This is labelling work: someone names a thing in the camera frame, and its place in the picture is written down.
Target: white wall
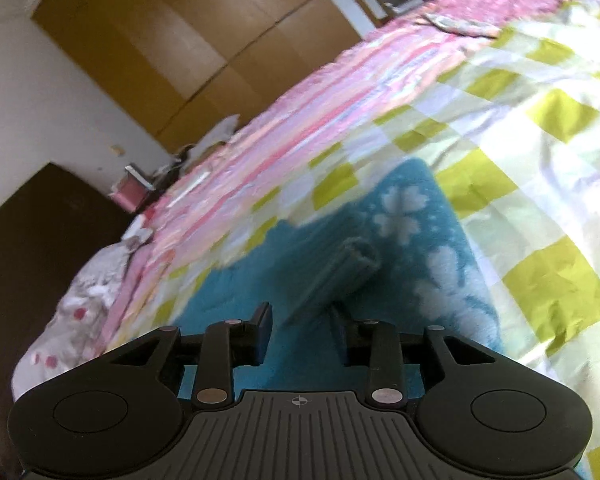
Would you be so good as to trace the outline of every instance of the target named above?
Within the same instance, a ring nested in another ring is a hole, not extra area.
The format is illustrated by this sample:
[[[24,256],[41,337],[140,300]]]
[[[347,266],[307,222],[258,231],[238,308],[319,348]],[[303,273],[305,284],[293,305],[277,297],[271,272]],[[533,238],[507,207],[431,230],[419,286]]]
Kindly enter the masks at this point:
[[[117,157],[110,146],[126,155]],[[0,22],[0,205],[49,161],[106,191],[166,152],[25,16]]]

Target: ribbed black surface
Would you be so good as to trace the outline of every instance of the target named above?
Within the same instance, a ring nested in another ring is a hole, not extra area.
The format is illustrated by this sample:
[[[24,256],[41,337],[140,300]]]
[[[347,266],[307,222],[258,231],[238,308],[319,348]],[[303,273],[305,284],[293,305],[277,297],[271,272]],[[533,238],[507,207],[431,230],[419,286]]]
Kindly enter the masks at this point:
[[[304,397],[301,406],[294,399]],[[30,474],[27,480],[42,477]],[[475,480],[433,455],[398,413],[344,393],[247,392],[200,413],[167,455],[121,480]],[[576,480],[573,471],[555,480]]]

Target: cherry blossom pattern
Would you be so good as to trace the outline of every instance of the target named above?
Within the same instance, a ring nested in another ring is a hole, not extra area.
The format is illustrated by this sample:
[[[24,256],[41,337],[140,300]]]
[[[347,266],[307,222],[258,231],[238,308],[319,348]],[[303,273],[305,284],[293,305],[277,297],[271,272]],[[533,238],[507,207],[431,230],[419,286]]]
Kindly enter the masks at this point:
[[[432,280],[418,280],[414,292],[420,298],[420,313],[431,321],[443,319],[461,335],[482,344],[498,338],[497,320],[477,304],[490,304],[480,271],[458,266],[458,253],[442,246],[427,257]]]
[[[404,189],[390,187],[382,195],[382,213],[373,216],[381,237],[395,236],[402,246],[409,244],[412,235],[420,232],[420,223],[410,213],[421,211],[429,198],[420,193],[418,186]]]

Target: wooden wardrobe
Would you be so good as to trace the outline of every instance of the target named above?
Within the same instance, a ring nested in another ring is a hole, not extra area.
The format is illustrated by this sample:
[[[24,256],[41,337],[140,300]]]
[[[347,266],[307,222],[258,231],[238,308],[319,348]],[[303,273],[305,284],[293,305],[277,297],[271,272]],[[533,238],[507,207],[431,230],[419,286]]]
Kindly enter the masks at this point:
[[[43,0],[34,20],[168,150],[360,40],[331,0]]]

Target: blue blanket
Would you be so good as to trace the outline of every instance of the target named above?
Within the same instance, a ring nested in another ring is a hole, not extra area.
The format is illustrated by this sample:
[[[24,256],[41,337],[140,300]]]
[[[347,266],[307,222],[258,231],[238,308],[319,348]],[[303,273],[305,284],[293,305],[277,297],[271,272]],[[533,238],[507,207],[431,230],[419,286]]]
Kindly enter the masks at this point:
[[[366,369],[344,368],[326,306],[343,300],[355,319],[402,332],[443,325],[500,350],[498,320],[474,256],[426,165],[410,159],[362,199],[303,226],[280,221],[259,247],[213,270],[176,324],[201,333],[248,319],[263,301],[274,327],[264,364],[235,370],[235,389],[361,390]],[[408,395],[423,394],[406,367]],[[180,395],[189,397],[193,370]]]

